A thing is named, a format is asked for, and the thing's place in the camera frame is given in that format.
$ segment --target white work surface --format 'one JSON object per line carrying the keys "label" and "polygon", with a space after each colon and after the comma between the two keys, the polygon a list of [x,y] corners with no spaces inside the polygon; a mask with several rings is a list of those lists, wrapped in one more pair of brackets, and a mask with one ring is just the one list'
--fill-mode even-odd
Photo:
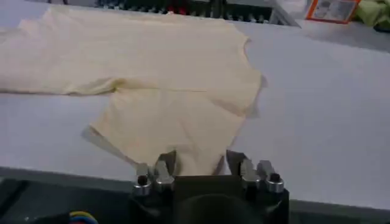
{"label": "white work surface", "polygon": [[[0,27],[47,6],[0,1]],[[247,55],[264,82],[231,149],[269,159],[292,199],[390,210],[390,54],[311,40],[295,27],[236,26],[251,39]],[[0,175],[129,188],[133,167],[85,136],[107,103],[0,94]]]}

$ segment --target black machine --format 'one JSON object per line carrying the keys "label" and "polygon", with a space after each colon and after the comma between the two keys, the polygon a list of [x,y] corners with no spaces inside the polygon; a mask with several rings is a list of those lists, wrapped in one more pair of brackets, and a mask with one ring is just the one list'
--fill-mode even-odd
{"label": "black machine", "polygon": [[[229,150],[226,160],[231,175],[175,177],[176,151],[161,154],[153,169],[139,164],[126,207],[131,223],[288,223],[289,192],[271,163],[254,169],[245,154]],[[66,213],[32,223],[72,222]]]}

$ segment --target colored wire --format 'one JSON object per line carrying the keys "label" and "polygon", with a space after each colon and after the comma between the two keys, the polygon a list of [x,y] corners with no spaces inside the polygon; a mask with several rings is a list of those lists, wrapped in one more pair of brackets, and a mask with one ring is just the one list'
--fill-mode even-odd
{"label": "colored wire", "polygon": [[91,215],[90,213],[85,212],[85,211],[74,211],[74,212],[70,212],[69,215],[71,217],[73,217],[73,216],[85,216],[85,217],[88,217],[90,219],[93,219],[93,220],[97,221],[96,218],[93,217],[93,215]]}
{"label": "colored wire", "polygon": [[86,216],[75,216],[71,217],[70,222],[85,222],[86,224],[98,224],[96,220],[88,218]]}

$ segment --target sticker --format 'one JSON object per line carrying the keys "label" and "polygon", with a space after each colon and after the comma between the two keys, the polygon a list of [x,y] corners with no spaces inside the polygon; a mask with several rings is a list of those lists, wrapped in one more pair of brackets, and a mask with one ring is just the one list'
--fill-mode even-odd
{"label": "sticker", "polygon": [[355,1],[318,0],[312,14],[314,19],[345,21],[355,9]]}

